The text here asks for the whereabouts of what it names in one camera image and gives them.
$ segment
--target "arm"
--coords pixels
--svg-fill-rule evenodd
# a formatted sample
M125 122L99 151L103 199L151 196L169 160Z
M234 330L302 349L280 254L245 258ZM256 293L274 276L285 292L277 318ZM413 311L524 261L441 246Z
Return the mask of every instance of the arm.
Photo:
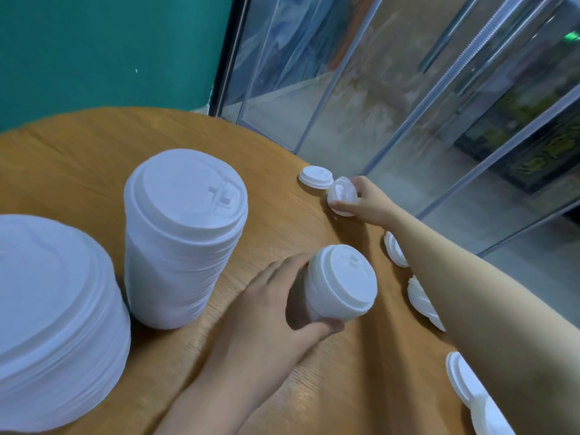
M518 434L580 433L580 330L524 286L442 237L355 177L356 205L393 233L437 314Z
M292 330L286 301L306 253L258 274L228 311L199 377L173 403L156 435L229 435L282 385L316 343L341 331L335 320Z

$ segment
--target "round wooden table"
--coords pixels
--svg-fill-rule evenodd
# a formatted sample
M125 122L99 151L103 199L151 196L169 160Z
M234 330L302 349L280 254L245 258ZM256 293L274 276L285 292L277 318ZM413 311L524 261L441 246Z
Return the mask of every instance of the round wooden table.
M147 434L194 379L229 303L265 266L347 243L371 262L369 313L316 347L241 434L472 433L446 377L453 346L410 306L407 269L389 261L379 228L334 215L296 179L306 166L281 146L221 119L155 108L99 108L43 119L0 136L0 213L34 214L91 235L123 272L123 186L141 162L192 148L229 163L250 215L204 313L172 331L134 322L127 367L97 408L56 434Z

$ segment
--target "teal wall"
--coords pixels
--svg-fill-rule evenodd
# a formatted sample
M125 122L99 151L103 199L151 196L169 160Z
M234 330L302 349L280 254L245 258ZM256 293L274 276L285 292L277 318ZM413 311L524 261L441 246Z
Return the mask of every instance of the teal wall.
M101 105L209 100L232 0L0 0L0 131Z

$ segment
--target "forearm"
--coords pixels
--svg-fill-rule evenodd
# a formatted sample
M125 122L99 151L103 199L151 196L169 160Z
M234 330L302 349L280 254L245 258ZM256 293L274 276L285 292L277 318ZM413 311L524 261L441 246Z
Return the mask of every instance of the forearm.
M232 379L200 375L179 395L155 435L233 435L250 416Z
M580 413L570 404L580 402L580 332L518 282L402 209L393 209L384 227L516 432L578 433Z

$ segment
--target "wooden table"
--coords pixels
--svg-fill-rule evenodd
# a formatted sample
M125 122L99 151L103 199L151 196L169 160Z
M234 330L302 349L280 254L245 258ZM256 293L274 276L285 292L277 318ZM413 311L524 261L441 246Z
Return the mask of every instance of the wooden table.
M334 243L359 249L379 281L375 305L313 350L241 434L462 434L469 412L446 377L446 335L405 296L411 273L389 261L383 232L329 213L296 179L306 166L242 127L190 112L99 108L0 136L0 213L34 214L90 234L123 272L123 186L141 162L170 148L218 157L240 174L250 215L204 313L173 331L134 323L127 367L96 409L55 434L147 434L199 371L216 323L273 260Z

